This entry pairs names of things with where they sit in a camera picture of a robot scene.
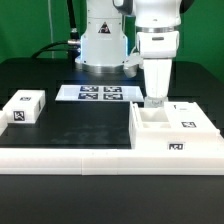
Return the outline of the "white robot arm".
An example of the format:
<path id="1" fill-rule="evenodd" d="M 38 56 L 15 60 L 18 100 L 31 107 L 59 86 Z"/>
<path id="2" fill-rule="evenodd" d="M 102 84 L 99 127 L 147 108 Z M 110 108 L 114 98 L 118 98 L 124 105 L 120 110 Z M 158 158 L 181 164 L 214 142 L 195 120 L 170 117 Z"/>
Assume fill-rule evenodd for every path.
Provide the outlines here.
<path id="1" fill-rule="evenodd" d="M 181 15 L 195 0 L 85 0 L 86 30 L 75 60 L 94 73 L 144 74 L 146 107 L 168 100 L 172 59 L 176 57 Z"/>

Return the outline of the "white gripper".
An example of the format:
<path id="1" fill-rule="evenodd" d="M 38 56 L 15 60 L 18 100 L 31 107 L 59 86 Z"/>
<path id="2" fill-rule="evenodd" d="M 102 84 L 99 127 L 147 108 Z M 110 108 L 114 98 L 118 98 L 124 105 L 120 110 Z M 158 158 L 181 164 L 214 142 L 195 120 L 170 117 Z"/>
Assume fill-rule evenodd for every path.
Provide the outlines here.
<path id="1" fill-rule="evenodd" d="M 172 60 L 144 59 L 144 79 L 147 97 L 144 99 L 145 108 L 163 107 L 168 101 Z"/>

